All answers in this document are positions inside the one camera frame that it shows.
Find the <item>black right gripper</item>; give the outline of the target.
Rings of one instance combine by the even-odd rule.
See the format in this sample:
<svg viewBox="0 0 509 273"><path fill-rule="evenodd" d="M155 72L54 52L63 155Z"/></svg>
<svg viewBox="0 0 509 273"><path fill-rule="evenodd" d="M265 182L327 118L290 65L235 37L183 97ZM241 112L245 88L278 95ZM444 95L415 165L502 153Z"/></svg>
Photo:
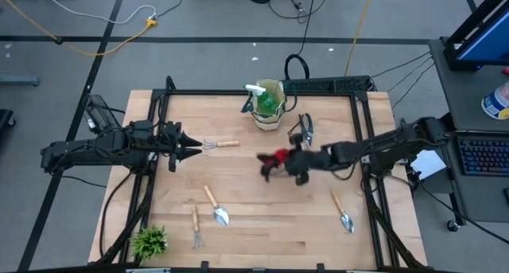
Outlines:
<svg viewBox="0 0 509 273"><path fill-rule="evenodd" d="M288 148L276 150L277 156L289 156L286 163L273 170L274 177L295 177L296 185L304 185L309 181L309 170L329 170L331 159L326 151L304 150L301 134L289 136Z"/></svg>

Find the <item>red and black gardening glove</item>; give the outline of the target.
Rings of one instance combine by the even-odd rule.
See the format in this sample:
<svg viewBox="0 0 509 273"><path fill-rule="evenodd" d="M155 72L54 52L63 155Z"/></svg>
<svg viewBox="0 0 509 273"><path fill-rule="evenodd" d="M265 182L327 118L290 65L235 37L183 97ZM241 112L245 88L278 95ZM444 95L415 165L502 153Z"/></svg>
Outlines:
<svg viewBox="0 0 509 273"><path fill-rule="evenodd" d="M265 181L270 180L270 171L274 168L278 168L281 164L284 164L291 154L295 150L279 149L273 154L257 154L256 158L262 163L260 174L264 177Z"/></svg>

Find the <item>pruning shears green handles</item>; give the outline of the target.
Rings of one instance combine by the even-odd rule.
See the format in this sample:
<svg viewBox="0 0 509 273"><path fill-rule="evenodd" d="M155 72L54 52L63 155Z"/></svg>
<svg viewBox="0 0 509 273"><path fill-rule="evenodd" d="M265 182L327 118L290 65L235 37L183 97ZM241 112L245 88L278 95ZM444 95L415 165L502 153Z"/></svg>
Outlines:
<svg viewBox="0 0 509 273"><path fill-rule="evenodd" d="M294 126L292 126L292 128L287 132L287 135L291 136L297 127L300 127L301 129L300 133L302 135L305 147L309 149L313 143L313 132L314 132L313 120L311 115L309 113L305 113L302 115L299 114L298 122Z"/></svg>

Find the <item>bent-tine hand rake wooden handle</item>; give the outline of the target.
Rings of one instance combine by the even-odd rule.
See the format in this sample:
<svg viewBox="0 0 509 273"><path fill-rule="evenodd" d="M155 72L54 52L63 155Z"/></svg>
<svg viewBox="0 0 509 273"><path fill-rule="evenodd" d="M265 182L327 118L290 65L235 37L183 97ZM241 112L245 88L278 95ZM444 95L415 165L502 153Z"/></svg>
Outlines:
<svg viewBox="0 0 509 273"><path fill-rule="evenodd" d="M217 147L229 147L229 146L239 146L240 141L225 141L225 142L203 142L203 149L210 150Z"/></svg>

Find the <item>green spray bottle white nozzle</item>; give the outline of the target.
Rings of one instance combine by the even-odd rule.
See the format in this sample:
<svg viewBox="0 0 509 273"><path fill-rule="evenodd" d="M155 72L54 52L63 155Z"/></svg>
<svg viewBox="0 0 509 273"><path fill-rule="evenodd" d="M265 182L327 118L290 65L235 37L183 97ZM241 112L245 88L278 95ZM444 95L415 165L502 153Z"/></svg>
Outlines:
<svg viewBox="0 0 509 273"><path fill-rule="evenodd" d="M242 112L255 111L265 116L276 114L279 102L275 94L258 85L246 84L244 87L249 91L249 96Z"/></svg>

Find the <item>beige gardening bag green trim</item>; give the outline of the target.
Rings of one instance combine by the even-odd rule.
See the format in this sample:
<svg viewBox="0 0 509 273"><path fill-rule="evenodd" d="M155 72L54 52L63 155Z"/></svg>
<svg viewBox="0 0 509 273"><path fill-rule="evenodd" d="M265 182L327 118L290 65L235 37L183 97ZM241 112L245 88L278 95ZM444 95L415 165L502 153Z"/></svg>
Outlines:
<svg viewBox="0 0 509 273"><path fill-rule="evenodd" d="M292 90L290 94L294 97L294 102L291 107L287 107L286 104L288 102L288 96L285 93L285 89L283 87L283 83L281 80L276 80L272 78L264 78L258 80L254 85L261 86L266 88L269 92L272 92L276 95L277 100L279 102L278 110L275 115L265 116L260 115L258 112L241 112L251 114L254 119L255 125L264 131L273 131L279 128L280 122L282 120L282 116L289 111L292 111L297 106L297 91Z"/></svg>

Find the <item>black mesh box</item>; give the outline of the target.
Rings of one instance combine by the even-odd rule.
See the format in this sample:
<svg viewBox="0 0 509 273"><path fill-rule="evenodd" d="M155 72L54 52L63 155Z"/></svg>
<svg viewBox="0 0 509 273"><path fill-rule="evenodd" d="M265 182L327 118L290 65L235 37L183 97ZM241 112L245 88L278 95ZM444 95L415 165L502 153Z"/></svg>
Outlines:
<svg viewBox="0 0 509 273"><path fill-rule="evenodd" d="M105 130L121 127L100 95L89 95L84 101L84 110L84 118L94 134L98 135Z"/></svg>

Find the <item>small green artificial plant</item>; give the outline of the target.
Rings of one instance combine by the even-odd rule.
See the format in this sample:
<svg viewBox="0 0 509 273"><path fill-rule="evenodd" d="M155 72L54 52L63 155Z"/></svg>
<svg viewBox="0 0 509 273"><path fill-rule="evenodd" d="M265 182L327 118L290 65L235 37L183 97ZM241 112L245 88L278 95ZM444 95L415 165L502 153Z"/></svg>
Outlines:
<svg viewBox="0 0 509 273"><path fill-rule="evenodd" d="M133 256L145 262L167 252L168 241L164 227L142 228L130 238Z"/></svg>

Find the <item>grey desk black legs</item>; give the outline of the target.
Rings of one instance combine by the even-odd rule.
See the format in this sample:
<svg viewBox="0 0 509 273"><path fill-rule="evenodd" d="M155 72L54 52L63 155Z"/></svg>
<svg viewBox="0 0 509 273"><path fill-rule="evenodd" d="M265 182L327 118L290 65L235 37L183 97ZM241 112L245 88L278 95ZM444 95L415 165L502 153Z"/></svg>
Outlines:
<svg viewBox="0 0 509 273"><path fill-rule="evenodd" d="M462 226L467 220L509 224L509 176L465 175L460 163L458 138L509 142L509 119L489 117L481 108L481 100L507 82L500 66L483 66L476 72L449 69L443 41L428 42L449 112L442 117L452 140L442 153L448 163L450 201L458 211L449 222Z"/></svg>

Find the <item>grey furniture base bar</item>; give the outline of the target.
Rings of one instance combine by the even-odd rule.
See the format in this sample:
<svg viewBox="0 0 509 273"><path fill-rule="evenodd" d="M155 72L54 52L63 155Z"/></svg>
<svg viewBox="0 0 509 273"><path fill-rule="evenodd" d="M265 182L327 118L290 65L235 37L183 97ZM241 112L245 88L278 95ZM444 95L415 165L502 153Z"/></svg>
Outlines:
<svg viewBox="0 0 509 273"><path fill-rule="evenodd" d="M37 87L40 79L37 76L0 75L0 84L32 85Z"/></svg>

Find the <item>black floor object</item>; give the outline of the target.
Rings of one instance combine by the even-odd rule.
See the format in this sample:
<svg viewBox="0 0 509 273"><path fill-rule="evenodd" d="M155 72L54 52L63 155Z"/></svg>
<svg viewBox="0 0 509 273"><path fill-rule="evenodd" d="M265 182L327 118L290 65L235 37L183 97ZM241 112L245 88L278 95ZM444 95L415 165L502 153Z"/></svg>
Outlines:
<svg viewBox="0 0 509 273"><path fill-rule="evenodd" d="M0 132L14 127L16 123L13 111L9 109L0 109Z"/></svg>

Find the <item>black keyboard coloured keys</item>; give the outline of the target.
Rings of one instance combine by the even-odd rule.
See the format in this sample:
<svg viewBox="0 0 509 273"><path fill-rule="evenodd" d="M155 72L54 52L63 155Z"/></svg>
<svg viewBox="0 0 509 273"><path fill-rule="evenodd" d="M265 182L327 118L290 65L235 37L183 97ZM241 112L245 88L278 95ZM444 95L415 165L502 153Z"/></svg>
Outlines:
<svg viewBox="0 0 509 273"><path fill-rule="evenodd" d="M456 145L464 175L509 177L509 140L458 138Z"/></svg>

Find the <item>white blue wipes container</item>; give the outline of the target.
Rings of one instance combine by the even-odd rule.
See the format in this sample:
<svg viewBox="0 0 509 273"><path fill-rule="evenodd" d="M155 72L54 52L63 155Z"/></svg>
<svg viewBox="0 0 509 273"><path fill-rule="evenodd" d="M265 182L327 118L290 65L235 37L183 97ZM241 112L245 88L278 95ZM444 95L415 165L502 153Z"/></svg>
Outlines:
<svg viewBox="0 0 509 273"><path fill-rule="evenodd" d="M481 100L482 110L491 118L509 119L509 81Z"/></svg>

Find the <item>black monitor blue screen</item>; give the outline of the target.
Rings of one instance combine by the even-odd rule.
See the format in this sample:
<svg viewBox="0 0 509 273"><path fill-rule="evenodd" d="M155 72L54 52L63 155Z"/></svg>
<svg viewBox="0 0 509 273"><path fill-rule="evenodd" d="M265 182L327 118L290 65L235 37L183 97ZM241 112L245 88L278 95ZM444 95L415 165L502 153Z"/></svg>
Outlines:
<svg viewBox="0 0 509 273"><path fill-rule="evenodd" d="M509 66L509 0L484 0L444 42L453 71Z"/></svg>

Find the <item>black aluminium table frame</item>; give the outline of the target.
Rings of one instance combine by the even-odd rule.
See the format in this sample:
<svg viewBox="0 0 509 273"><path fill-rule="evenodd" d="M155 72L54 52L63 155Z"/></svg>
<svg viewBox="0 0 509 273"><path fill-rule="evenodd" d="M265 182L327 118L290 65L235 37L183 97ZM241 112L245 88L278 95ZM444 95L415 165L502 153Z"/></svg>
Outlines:
<svg viewBox="0 0 509 273"><path fill-rule="evenodd" d="M367 139L391 131L394 119L384 92L335 96L313 92L297 96L295 111L284 115L276 131L262 131L241 112L243 90L186 90L171 92L165 106L160 91L133 90L125 122L165 117L179 121L195 139L240 141L239 146L206 150L181 162L176 172L167 158L157 162L147 224L164 227L169 249L152 260L155 267L313 269L408 268L427 264L406 171L396 166L384 181L360 186L362 166L345 172L340 181L314 171L307 185L286 177L265 182L259 174L258 152L287 144L287 131L299 113L315 123L313 145L338 140ZM204 191L207 185L229 225L219 224ZM331 197L333 190L355 225L343 226ZM198 209L205 245L193 247L192 205Z"/></svg>

